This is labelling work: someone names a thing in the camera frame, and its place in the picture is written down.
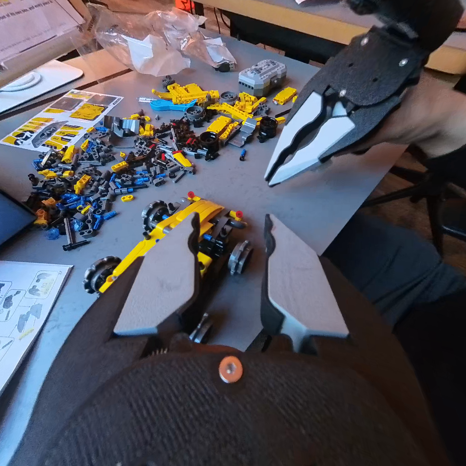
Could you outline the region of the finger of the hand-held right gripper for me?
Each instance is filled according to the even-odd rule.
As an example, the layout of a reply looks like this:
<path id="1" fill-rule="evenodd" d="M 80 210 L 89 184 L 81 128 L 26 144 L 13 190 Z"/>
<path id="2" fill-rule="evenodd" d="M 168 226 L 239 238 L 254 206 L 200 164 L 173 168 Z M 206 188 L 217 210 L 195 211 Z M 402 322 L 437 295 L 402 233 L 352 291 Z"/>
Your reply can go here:
<path id="1" fill-rule="evenodd" d="M 324 118 L 323 97 L 312 92 L 303 104 L 289 113 L 275 149 L 267 166 L 264 179 L 272 180 L 278 169 L 284 167 L 286 158 L 292 155 L 299 144 Z"/>
<path id="2" fill-rule="evenodd" d="M 324 118 L 289 155 L 268 186 L 280 184 L 320 163 L 320 157 L 355 128 L 341 101 L 323 101 Z"/>

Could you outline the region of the light blue brick separator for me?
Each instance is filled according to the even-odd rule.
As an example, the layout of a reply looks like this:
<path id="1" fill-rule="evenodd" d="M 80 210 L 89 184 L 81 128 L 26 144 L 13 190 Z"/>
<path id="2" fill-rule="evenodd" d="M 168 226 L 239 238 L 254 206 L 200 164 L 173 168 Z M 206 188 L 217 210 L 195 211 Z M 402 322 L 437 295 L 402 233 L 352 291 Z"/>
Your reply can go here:
<path id="1" fill-rule="evenodd" d="M 150 102 L 150 108 L 156 112 L 161 111 L 181 111 L 186 112 L 189 108 L 192 108 L 197 103 L 197 99 L 193 99 L 188 103 L 175 104 L 168 100 L 152 100 Z"/>

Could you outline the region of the person's right hand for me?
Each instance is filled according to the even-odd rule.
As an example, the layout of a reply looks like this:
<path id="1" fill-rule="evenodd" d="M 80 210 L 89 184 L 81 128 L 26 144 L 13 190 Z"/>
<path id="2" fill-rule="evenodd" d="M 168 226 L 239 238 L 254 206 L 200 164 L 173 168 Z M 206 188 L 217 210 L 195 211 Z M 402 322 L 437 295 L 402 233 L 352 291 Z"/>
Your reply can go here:
<path id="1" fill-rule="evenodd" d="M 465 146 L 465 94 L 423 72 L 418 84 L 405 92 L 399 108 L 349 153 L 381 143 L 414 144 L 431 158 Z"/>

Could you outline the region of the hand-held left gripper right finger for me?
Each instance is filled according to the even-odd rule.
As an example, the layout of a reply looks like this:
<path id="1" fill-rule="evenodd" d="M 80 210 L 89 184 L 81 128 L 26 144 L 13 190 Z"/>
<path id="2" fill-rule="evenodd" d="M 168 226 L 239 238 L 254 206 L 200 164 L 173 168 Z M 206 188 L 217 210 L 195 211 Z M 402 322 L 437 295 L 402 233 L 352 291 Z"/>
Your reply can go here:
<path id="1" fill-rule="evenodd" d="M 264 330 L 288 337 L 294 352 L 313 337 L 346 339 L 350 333 L 318 254 L 273 214 L 265 215 L 264 240 Z"/>

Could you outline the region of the yellow printed leaflet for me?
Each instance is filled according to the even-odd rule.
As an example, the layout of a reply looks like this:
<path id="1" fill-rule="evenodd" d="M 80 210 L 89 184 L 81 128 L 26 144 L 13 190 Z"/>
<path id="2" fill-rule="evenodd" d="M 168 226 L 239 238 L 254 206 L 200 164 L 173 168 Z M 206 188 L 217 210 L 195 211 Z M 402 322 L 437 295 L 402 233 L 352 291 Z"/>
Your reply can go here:
<path id="1" fill-rule="evenodd" d="M 1 138 L 1 145 L 45 153 L 75 145 L 103 128 L 104 117 L 122 96 L 71 90 Z"/>

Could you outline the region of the pile of dark brick pieces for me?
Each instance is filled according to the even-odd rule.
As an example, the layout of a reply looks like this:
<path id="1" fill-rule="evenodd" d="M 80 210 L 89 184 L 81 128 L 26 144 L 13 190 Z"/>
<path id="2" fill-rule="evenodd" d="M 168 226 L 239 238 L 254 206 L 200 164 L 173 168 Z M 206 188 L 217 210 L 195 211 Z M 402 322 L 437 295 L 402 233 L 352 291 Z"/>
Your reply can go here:
<path id="1" fill-rule="evenodd" d="M 195 174 L 192 158 L 217 158 L 218 152 L 184 148 L 172 120 L 159 126 L 150 121 L 139 125 L 130 137 L 130 150 L 120 155 L 111 144 L 116 132 L 103 123 L 103 128 L 84 136 L 79 147 L 49 149 L 37 156 L 32 162 L 35 172 L 28 175 L 32 189 L 26 201 L 37 216 L 32 227 L 44 230 L 50 241 L 66 235 L 65 251 L 80 248 L 118 215 L 113 203 L 121 196 Z M 193 167 L 180 166 L 172 157 L 175 150 L 183 151 Z"/>

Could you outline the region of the person's black top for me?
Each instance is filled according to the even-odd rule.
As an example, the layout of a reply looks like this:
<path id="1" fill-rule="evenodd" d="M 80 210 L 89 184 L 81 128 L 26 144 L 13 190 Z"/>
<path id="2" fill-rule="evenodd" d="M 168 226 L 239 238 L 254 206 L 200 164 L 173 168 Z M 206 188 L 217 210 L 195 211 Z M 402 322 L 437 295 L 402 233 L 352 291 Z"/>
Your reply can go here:
<path id="1" fill-rule="evenodd" d="M 453 465 L 466 464 L 466 292 L 414 306 L 394 327 Z"/>

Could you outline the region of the black office chair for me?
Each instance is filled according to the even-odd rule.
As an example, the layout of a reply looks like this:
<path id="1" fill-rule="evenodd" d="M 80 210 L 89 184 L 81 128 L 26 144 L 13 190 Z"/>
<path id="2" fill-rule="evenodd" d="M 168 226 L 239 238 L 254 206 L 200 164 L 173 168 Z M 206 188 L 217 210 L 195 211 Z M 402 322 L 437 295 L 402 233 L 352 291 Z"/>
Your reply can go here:
<path id="1" fill-rule="evenodd" d="M 414 144 L 408 146 L 407 152 L 426 170 L 418 172 L 393 166 L 389 173 L 410 182 L 411 186 L 366 200 L 361 207 L 374 207 L 401 199 L 417 203 L 424 199 L 434 247 L 443 255 L 445 235 L 465 241 L 465 197 L 458 192 L 466 187 L 465 147 L 435 158 L 428 157 Z"/>

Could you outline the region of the white instruction booklet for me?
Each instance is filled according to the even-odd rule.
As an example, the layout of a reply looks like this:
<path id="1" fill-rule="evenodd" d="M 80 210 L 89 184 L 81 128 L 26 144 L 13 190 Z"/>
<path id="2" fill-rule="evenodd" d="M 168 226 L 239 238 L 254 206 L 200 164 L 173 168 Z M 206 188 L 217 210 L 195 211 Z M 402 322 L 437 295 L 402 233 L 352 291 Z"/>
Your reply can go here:
<path id="1" fill-rule="evenodd" d="M 0 393 L 41 332 L 73 265 L 0 262 Z"/>

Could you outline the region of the blue cardboard box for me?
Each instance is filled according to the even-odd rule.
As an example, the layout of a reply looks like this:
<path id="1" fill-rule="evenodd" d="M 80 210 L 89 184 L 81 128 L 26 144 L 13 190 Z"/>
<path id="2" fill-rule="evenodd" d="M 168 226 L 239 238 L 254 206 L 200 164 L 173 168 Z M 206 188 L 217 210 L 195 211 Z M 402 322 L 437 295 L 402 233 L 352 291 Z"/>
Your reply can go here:
<path id="1" fill-rule="evenodd" d="M 0 190 L 0 247 L 6 247 L 15 238 L 26 232 L 37 216 L 3 189 Z"/>

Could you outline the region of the wooden table with black frame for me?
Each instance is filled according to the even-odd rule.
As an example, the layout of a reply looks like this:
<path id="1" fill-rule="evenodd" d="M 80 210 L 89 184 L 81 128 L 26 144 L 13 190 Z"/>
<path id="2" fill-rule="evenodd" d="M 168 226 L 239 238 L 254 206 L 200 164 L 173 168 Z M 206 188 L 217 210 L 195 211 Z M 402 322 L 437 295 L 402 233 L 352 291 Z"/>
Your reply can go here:
<path id="1" fill-rule="evenodd" d="M 341 1 L 308 1 L 297 4 L 284 0 L 201 0 L 195 1 L 196 13 L 204 7 L 248 16 L 276 26 L 310 34 L 340 44 L 382 23 L 373 16 L 358 16 Z M 465 32 L 454 32 L 435 52 L 427 67 L 447 74 L 463 75 L 466 70 Z"/>

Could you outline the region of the grey toy wheel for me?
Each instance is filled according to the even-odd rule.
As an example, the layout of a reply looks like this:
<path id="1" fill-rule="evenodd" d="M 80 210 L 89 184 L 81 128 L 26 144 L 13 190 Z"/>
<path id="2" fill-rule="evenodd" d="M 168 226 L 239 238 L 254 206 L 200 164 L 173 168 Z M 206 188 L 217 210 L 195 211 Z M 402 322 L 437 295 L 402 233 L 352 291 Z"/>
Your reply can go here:
<path id="1" fill-rule="evenodd" d="M 241 275 L 247 268 L 253 254 L 253 247 L 249 240 L 239 242 L 230 254 L 228 270 L 230 274 Z"/>

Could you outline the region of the crumpled clear plastic bags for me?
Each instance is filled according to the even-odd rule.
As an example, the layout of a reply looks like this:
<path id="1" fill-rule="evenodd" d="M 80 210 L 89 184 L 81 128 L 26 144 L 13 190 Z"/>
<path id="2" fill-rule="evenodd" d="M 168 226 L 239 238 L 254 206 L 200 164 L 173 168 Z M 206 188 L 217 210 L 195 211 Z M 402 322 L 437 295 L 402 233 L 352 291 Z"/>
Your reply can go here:
<path id="1" fill-rule="evenodd" d="M 175 75 L 190 68 L 192 59 L 220 72 L 236 69 L 223 40 L 205 35 L 205 16 L 175 7 L 147 14 L 95 8 L 93 34 L 98 44 L 133 71 L 154 77 Z"/>

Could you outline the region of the yellow toy brick car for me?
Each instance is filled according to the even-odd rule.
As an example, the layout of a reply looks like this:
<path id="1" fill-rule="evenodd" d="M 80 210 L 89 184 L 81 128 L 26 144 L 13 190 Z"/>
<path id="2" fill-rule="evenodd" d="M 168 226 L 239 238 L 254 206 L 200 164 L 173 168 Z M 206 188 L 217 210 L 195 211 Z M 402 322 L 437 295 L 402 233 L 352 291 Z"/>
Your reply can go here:
<path id="1" fill-rule="evenodd" d="M 194 302 L 181 314 L 180 328 L 178 330 L 156 336 L 159 340 L 168 340 L 169 335 L 183 332 L 188 334 L 190 339 L 196 343 L 206 342 L 213 323 L 208 313 L 202 309 L 208 301 L 211 290 L 215 288 L 218 278 L 223 275 L 225 270 L 228 270 L 230 254 L 239 243 L 233 244 L 236 236 L 232 234 L 232 231 L 234 229 L 242 230 L 247 227 L 247 223 L 243 221 L 241 211 L 229 210 L 213 201 L 197 197 L 193 192 L 190 192 L 187 198 L 182 198 L 179 202 L 173 204 L 160 200 L 150 203 L 142 212 L 143 240 L 138 242 L 123 259 L 106 256 L 90 266 L 84 276 L 83 285 L 85 290 L 89 293 L 102 295 L 104 292 L 109 291 L 112 285 L 116 285 L 117 279 L 122 277 L 134 264 L 138 266 L 135 269 L 137 275 L 145 254 L 191 213 L 198 213 L 200 217 L 197 254 L 200 266 L 199 294 Z M 123 292 L 122 304 L 120 310 L 117 311 L 115 324 L 133 282 L 129 290 Z M 113 337 L 120 338 L 136 337 L 117 336 L 114 329 L 111 334 Z"/>

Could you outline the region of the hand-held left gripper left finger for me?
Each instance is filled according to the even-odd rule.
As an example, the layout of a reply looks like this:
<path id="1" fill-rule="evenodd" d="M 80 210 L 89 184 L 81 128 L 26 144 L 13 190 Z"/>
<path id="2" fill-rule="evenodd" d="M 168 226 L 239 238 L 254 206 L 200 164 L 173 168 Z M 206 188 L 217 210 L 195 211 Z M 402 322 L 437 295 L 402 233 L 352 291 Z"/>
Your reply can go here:
<path id="1" fill-rule="evenodd" d="M 181 314 L 200 290 L 200 217 L 191 213 L 144 256 L 114 333 L 163 335 L 180 328 Z"/>

